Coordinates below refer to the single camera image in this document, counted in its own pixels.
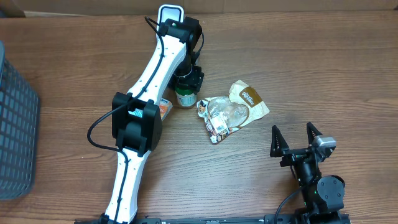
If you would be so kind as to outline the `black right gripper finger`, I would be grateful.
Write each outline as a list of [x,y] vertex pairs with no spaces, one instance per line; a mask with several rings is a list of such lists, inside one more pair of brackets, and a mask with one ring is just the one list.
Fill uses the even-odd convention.
[[279,128],[276,125],[273,125],[270,156],[282,157],[288,150],[289,150],[289,145],[285,141]]
[[307,137],[309,146],[319,146],[322,133],[311,123],[307,123]]

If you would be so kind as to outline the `green lid jar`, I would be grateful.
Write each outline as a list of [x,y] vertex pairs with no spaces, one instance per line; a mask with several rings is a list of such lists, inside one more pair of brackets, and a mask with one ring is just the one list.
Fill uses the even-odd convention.
[[197,102],[197,94],[191,89],[179,87],[178,85],[176,85],[175,93],[178,104],[183,108],[192,107]]

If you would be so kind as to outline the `orange tissue pack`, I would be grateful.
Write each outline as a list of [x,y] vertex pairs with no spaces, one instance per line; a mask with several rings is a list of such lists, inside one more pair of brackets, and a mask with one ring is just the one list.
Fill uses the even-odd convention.
[[172,107],[173,107],[173,104],[171,101],[166,100],[164,98],[160,99],[159,109],[160,109],[161,120],[164,120],[166,118],[166,116],[169,114]]

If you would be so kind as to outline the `beige Pantree snack bag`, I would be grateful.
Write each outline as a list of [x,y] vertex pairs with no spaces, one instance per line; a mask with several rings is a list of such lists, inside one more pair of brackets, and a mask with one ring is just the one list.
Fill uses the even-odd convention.
[[241,80],[234,82],[226,96],[197,102],[210,141],[218,144],[249,123],[263,118],[270,110],[257,91]]

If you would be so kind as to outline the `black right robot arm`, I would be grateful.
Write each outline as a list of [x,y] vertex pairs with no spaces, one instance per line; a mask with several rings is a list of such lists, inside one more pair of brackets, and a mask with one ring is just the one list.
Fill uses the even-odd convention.
[[[280,166],[289,167],[298,189],[278,206],[274,216],[266,216],[269,223],[349,223],[344,208],[345,182],[337,175],[322,176],[319,163],[329,158],[336,148],[331,136],[323,135],[311,122],[307,123],[308,147],[290,149],[279,128],[272,127],[271,157],[281,158]],[[291,215],[281,215],[282,207],[301,193],[304,207]]]

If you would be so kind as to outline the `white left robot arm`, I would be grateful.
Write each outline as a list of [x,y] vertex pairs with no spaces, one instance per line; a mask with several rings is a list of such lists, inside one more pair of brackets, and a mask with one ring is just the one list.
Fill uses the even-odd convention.
[[137,83],[127,93],[117,92],[111,111],[95,121],[112,119],[112,150],[118,155],[111,201],[100,223],[132,223],[137,215],[144,166],[162,134],[160,101],[165,90],[196,95],[203,83],[204,74],[196,65],[200,52],[195,50],[204,39],[199,20],[145,20],[157,36],[156,50]]

